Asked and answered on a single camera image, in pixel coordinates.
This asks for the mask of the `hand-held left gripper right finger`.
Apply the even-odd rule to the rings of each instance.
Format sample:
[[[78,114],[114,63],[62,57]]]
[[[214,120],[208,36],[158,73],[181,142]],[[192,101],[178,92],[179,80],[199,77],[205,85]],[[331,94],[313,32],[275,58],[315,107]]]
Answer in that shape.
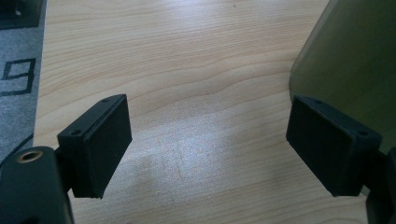
[[[286,139],[331,195],[357,196],[382,136],[317,99],[293,97]]]

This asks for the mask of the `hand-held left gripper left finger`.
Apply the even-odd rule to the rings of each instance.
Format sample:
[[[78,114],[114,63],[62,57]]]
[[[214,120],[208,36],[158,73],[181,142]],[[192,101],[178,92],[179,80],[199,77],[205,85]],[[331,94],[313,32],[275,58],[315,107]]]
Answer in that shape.
[[[127,96],[100,100],[58,135],[62,159],[72,165],[77,198],[101,198],[132,142]]]

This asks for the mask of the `olive green trash bin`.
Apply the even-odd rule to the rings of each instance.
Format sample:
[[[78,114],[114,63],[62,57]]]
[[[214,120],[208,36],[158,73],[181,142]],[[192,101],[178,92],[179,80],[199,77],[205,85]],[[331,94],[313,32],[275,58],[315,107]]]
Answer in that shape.
[[[396,147],[396,0],[330,0],[290,71],[290,95],[318,99]]]

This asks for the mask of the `black tripod base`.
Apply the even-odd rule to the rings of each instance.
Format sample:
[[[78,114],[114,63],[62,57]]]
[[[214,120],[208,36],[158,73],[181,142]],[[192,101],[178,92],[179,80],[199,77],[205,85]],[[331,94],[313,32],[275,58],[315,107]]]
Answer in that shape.
[[[0,0],[0,30],[37,27],[46,0]]]

